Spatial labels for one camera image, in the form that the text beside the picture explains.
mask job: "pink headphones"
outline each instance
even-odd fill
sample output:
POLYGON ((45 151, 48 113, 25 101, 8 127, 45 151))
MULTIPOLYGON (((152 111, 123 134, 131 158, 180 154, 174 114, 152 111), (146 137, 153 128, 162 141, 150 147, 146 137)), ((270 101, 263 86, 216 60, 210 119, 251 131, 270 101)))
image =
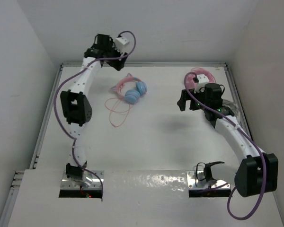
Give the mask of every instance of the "pink headphones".
POLYGON ((120 82, 116 86, 112 87, 111 90, 115 91, 121 99, 127 101, 129 104, 135 104, 141 96, 146 94, 147 86, 139 78, 133 77, 130 73, 128 73, 127 76, 120 80, 120 82), (125 95, 122 95, 121 89, 124 84, 132 81, 136 82, 136 89, 128 90, 125 95))

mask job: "pink headphone cable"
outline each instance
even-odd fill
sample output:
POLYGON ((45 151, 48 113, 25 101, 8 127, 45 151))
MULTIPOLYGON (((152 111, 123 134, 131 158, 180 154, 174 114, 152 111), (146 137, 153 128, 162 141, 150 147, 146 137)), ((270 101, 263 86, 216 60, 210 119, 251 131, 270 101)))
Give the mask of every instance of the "pink headphone cable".
POLYGON ((104 103, 106 109, 107 109, 107 110, 110 110, 110 112, 109 112, 109 122, 110 122, 110 124, 111 124, 112 126, 114 126, 115 128, 121 126, 121 125, 125 122, 125 120, 126 120, 128 114, 129 114, 129 111, 130 111, 130 109, 132 108, 132 105, 128 104, 129 108, 128 108, 127 110, 125 110, 125 111, 116 111, 115 109, 119 106, 119 104, 120 104, 121 102, 122 102, 122 98, 117 97, 117 98, 109 98, 109 99, 106 100, 105 103, 104 103), (115 102, 115 104, 113 105, 113 107, 110 109, 110 108, 107 106, 107 102, 108 102, 109 100, 113 100, 113 99, 117 99, 117 101, 115 102), (112 121, 111 121, 111 115, 112 115, 112 113, 117 113, 117 114, 120 114, 120 115, 123 115, 122 113, 126 113, 126 114, 124 114, 124 115, 125 115, 125 118, 124 118, 124 120, 121 122, 121 124, 115 125, 114 123, 112 123, 112 121))

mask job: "white tabletop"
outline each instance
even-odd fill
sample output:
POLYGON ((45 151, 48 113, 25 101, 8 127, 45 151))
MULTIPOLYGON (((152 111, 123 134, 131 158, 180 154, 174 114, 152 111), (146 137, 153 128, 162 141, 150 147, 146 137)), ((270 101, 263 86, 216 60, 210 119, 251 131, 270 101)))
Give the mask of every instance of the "white tabletop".
MULTIPOLYGON (((82 139, 86 145, 88 166, 102 170, 188 170, 198 162, 217 160, 239 166, 234 152, 223 137, 213 130, 202 111, 189 111, 189 102, 186 111, 179 110, 177 101, 184 88, 184 76, 190 69, 127 67, 120 72, 109 67, 101 69, 88 95, 93 115, 82 139), (108 98, 116 97, 109 89, 128 72, 145 81, 148 92, 131 108, 125 123, 114 128, 109 122, 109 111, 104 103, 108 98)), ((232 100, 224 68, 205 69, 211 71, 217 83, 225 85, 223 98, 232 100)), ((78 70, 75 67, 63 68, 60 82, 78 70)), ((73 81, 66 84, 64 90, 73 81)), ((127 107, 128 104, 122 104, 120 110, 127 107)), ((63 122, 66 122, 60 101, 58 111, 63 122)), ((122 119, 123 116, 112 115, 116 124, 122 119)), ((63 169, 71 145, 72 140, 59 128, 52 110, 37 168, 63 169)))
MULTIPOLYGON (((217 83, 225 85, 223 98, 232 100, 224 68, 204 68, 217 83)), ((58 198, 72 141, 59 128, 52 110, 37 167, 24 175, 9 227, 282 226, 272 193, 265 194, 260 208, 247 221, 234 220, 227 213, 227 198, 188 197, 185 171, 198 162, 224 161, 239 166, 234 152, 202 111, 189 111, 189 103, 185 112, 179 110, 183 78, 190 69, 125 67, 116 72, 106 67, 97 74, 88 95, 93 116, 83 141, 88 168, 105 171, 103 202, 58 198), (148 93, 132 107, 125 123, 114 128, 104 102, 115 97, 109 88, 128 72, 146 82, 148 93)), ((63 68, 60 82, 78 70, 63 68)), ((236 193, 231 208, 244 216, 256 198, 236 193)))

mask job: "headphone headband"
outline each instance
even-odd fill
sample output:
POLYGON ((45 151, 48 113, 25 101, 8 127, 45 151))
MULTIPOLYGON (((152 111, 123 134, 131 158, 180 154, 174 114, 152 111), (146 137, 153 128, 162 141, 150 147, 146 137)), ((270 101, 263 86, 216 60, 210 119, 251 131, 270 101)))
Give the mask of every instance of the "headphone headband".
POLYGON ((133 77, 130 73, 128 73, 128 75, 122 80, 120 80, 120 82, 115 86, 115 90, 121 98, 124 98, 124 95, 121 94, 122 87, 124 86, 125 83, 132 81, 140 82, 141 80, 137 77, 133 77))

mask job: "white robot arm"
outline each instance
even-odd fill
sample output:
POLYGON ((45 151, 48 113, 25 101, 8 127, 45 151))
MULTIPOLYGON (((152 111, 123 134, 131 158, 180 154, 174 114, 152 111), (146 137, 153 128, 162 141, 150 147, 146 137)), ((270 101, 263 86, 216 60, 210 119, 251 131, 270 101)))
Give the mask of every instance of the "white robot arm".
MULTIPOLYGON (((83 72, 76 78, 68 91, 61 92, 63 115, 70 125, 70 135, 76 139, 74 154, 80 166, 85 167, 87 164, 81 138, 92 116, 92 108, 87 96, 93 78, 102 68, 104 62, 118 71, 121 70, 129 55, 124 52, 128 44, 129 40, 120 35, 113 41, 108 35, 98 34, 92 47, 84 53, 80 69, 80 72, 83 72)), ((73 159, 71 151, 66 165, 66 174, 74 179, 82 179, 83 171, 76 161, 73 159)))
MULTIPOLYGON (((201 82, 200 76, 195 75, 195 78, 196 82, 201 82)), ((222 161, 207 163, 203 171, 204 179, 206 181, 224 180, 235 185, 239 194, 243 197, 259 194, 263 182, 263 162, 259 152, 243 135, 245 132, 239 125, 233 111, 229 107, 223 106, 221 85, 202 82, 205 83, 202 84, 203 91, 198 89, 200 87, 198 85, 196 89, 182 90, 177 105, 181 111, 184 111, 186 101, 190 100, 190 110, 203 110, 206 119, 226 139, 240 163, 238 169, 228 166, 222 161), (222 118, 221 114, 234 124, 222 118)), ((266 154, 261 149, 260 151, 264 156, 266 165, 265 192, 272 192, 277 187, 278 159, 274 154, 266 154)))

